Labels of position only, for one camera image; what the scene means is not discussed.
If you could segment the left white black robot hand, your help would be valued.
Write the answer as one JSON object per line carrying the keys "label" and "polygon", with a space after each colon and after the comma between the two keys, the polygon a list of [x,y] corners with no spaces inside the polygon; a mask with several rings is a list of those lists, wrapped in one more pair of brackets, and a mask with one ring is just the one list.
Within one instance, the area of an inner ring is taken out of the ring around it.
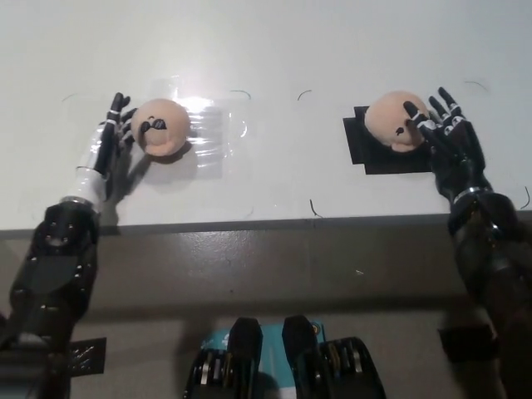
{"label": "left white black robot hand", "polygon": [[106,118],[91,135],[62,202],[84,204],[99,213],[111,197],[116,167],[132,143],[131,121],[136,109],[128,108],[130,102],[130,97],[115,94]]}

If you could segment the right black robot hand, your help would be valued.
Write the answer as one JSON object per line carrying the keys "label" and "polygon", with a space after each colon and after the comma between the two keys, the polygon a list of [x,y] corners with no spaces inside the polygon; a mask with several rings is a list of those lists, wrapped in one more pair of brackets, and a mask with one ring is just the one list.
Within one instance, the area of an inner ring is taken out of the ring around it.
{"label": "right black robot hand", "polygon": [[474,193],[491,191],[485,177],[485,157],[472,123],[444,88],[431,96],[433,112],[426,116],[411,101],[403,103],[406,125],[415,128],[431,152],[431,170],[437,191],[451,204]]}

